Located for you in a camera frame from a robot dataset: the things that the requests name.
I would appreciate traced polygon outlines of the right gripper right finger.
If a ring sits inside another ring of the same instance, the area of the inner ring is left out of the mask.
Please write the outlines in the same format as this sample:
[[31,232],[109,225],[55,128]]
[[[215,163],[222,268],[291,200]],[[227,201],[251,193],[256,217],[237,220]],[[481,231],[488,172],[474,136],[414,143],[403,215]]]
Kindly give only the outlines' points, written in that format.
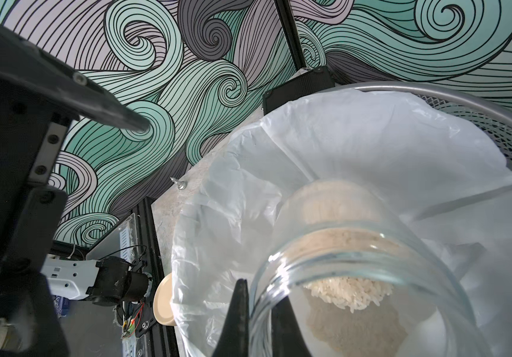
[[271,327],[273,357],[312,356],[301,334],[288,297],[285,297],[272,309]]

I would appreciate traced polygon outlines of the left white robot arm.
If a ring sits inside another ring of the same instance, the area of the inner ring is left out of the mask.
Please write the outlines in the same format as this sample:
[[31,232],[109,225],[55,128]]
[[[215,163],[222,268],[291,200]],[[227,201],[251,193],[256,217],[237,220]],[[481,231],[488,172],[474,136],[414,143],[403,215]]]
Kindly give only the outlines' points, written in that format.
[[0,25],[0,356],[67,356],[53,298],[136,301],[147,277],[117,257],[49,258],[67,193],[49,183],[73,120],[149,123],[80,72]]

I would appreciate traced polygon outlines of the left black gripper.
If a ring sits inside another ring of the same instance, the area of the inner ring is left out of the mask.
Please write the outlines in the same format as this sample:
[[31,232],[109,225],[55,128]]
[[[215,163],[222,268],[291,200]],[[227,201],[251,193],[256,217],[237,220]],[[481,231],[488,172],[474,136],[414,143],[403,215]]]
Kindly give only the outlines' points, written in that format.
[[53,298],[142,300],[147,275],[115,255],[49,259],[67,194],[49,184],[73,120],[149,123],[107,90],[0,25],[0,356],[67,356]]

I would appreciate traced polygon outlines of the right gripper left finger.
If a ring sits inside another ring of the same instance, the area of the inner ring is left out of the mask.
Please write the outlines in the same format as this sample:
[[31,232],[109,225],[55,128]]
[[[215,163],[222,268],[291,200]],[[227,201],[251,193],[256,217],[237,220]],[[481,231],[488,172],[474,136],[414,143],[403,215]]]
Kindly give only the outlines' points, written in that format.
[[247,357],[249,355],[249,287],[239,279],[230,301],[219,342],[213,357]]

